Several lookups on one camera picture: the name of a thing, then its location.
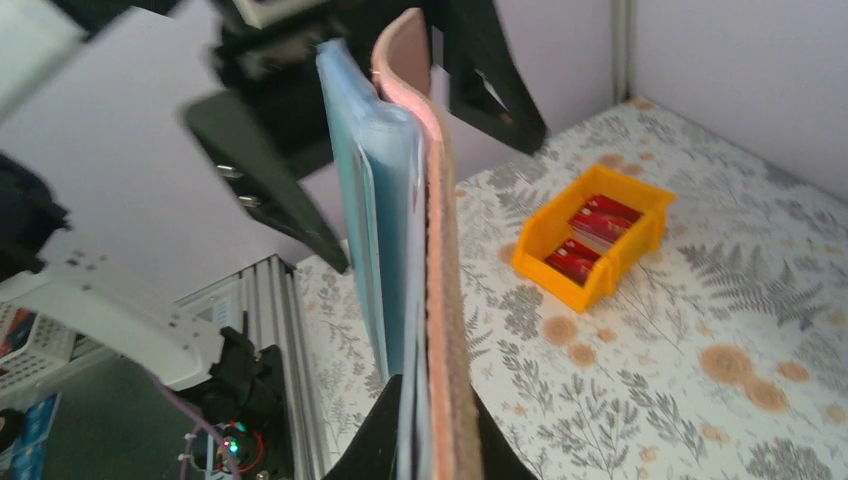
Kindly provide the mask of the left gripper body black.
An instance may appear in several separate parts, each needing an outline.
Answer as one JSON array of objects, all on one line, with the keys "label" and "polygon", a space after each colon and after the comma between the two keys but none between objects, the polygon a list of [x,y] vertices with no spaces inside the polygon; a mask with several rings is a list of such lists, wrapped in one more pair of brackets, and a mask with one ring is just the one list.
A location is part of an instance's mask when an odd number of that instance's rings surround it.
[{"label": "left gripper body black", "polygon": [[320,47],[340,47],[365,71],[378,34],[415,2],[325,1],[263,29],[248,26],[233,1],[210,5],[220,21],[211,69],[259,117],[299,179],[356,153],[327,121]]}]

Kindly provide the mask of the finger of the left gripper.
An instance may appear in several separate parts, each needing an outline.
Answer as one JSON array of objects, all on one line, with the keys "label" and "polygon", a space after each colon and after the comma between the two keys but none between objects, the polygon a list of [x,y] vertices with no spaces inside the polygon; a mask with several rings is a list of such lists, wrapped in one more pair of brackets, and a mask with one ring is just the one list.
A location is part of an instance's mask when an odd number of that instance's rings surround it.
[{"label": "finger of the left gripper", "polygon": [[491,0],[435,1],[450,113],[519,152],[536,153],[547,125],[520,75]]},{"label": "finger of the left gripper", "polygon": [[290,161],[236,94],[224,91],[195,100],[183,108],[183,120],[254,220],[299,241],[337,272],[348,270],[340,240]]}]

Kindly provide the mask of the red VIP credit card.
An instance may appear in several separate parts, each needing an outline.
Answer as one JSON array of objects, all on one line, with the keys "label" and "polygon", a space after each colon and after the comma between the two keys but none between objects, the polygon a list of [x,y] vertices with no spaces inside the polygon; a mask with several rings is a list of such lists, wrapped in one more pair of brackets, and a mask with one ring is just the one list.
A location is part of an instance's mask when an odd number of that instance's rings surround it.
[{"label": "red VIP credit card", "polygon": [[642,213],[604,195],[590,197],[569,219],[576,234],[605,248],[641,219]]}]

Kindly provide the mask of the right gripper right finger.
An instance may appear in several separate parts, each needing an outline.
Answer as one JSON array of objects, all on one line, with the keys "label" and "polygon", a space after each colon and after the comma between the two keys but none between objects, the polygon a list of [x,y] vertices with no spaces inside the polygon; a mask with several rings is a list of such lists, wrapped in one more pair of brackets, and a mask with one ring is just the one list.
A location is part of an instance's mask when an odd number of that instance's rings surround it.
[{"label": "right gripper right finger", "polygon": [[476,391],[473,394],[478,411],[484,479],[536,480],[537,477],[520,460],[480,396]]}]

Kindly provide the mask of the tan leather card holder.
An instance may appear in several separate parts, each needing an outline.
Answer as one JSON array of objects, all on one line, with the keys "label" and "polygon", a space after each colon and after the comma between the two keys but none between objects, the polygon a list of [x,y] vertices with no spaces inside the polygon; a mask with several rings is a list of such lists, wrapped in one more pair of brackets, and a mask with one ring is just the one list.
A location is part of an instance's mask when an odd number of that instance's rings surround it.
[{"label": "tan leather card holder", "polygon": [[380,377],[400,388],[389,477],[480,479],[453,158],[429,99],[429,47],[410,7],[378,35],[369,73],[341,39],[316,64],[362,315]]}]

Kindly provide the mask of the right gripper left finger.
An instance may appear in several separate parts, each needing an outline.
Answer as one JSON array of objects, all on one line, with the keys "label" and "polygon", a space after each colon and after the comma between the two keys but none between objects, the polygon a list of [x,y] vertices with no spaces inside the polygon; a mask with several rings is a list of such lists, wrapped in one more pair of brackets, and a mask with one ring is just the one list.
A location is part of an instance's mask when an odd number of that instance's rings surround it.
[{"label": "right gripper left finger", "polygon": [[402,375],[392,376],[365,417],[350,445],[324,480],[395,478]]}]

